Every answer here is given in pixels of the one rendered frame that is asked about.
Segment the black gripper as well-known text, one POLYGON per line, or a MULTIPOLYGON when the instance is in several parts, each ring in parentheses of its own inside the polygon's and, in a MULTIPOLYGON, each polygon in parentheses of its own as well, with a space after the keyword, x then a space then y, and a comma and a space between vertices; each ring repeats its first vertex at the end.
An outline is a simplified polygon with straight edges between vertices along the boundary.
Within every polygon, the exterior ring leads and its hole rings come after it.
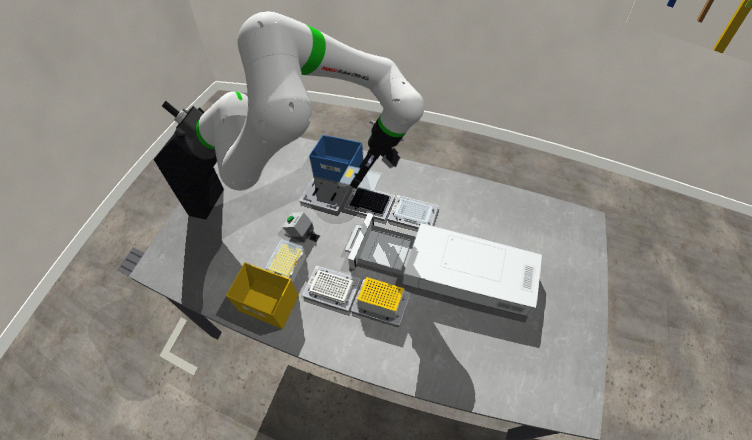
POLYGON ((373 164, 375 163, 375 161, 379 158, 379 156, 387 154, 391 150, 391 148, 392 148, 392 147, 384 147, 384 146, 380 145, 379 143, 377 143, 373 139, 372 135, 370 136, 370 138, 368 140, 368 146, 369 146, 370 149, 367 152, 366 157, 364 158, 365 161, 363 160, 363 162, 359 166, 359 168, 361 167, 360 171, 358 172, 358 174, 357 173, 354 174, 355 175, 355 177, 354 177, 355 179, 353 179, 352 182, 349 185, 349 186, 351 186, 351 187, 353 187, 355 189, 357 189, 357 187, 359 186, 359 184, 363 181, 365 175, 367 174, 367 172, 369 171, 369 169, 373 166, 373 164), (368 158, 370 158, 370 159, 368 159, 368 158))

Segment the blue bin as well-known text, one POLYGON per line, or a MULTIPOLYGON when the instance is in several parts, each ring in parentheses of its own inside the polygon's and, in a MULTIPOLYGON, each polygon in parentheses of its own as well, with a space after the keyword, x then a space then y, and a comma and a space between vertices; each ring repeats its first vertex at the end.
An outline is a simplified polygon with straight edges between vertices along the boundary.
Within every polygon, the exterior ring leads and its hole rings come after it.
POLYGON ((348 166, 363 162, 362 142, 322 135, 309 158, 314 177, 339 182, 348 166))

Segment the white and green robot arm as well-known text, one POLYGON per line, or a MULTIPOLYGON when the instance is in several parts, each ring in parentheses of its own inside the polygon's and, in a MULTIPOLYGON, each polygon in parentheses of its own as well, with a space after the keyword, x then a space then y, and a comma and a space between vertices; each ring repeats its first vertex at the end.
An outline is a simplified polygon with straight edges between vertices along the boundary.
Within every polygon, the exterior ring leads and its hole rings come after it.
POLYGON ((185 136, 195 156, 217 158, 220 177, 231 189, 254 186, 270 158, 307 130, 312 105, 302 75, 368 88, 383 107, 378 120, 369 123, 374 140, 384 147, 404 141, 424 113, 423 98, 393 61, 351 48, 284 15, 251 16, 239 31, 238 49, 248 97, 226 93, 204 114, 194 106, 179 112, 167 101, 162 105, 176 117, 174 133, 185 136))

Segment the yellow bin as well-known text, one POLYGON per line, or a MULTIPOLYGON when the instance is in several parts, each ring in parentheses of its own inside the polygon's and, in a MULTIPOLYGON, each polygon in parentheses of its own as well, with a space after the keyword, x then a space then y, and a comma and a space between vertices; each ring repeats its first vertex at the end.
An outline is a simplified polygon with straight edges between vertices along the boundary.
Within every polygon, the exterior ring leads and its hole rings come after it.
POLYGON ((298 296, 291 279, 248 263, 243 264, 226 295, 238 311, 281 329, 298 296))

